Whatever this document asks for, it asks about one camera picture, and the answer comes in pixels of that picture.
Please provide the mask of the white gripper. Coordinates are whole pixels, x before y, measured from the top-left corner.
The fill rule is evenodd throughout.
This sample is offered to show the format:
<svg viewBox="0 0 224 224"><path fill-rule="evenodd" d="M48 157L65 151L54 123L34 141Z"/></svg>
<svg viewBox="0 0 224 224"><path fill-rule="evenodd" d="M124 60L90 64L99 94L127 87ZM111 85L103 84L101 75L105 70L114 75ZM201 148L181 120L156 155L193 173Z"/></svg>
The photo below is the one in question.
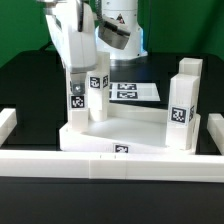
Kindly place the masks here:
<svg viewBox="0 0 224 224"><path fill-rule="evenodd" d="M71 92L84 95L86 74L81 72L97 64L92 9L84 0L47 0L44 10L51 40L71 72Z"/></svg>

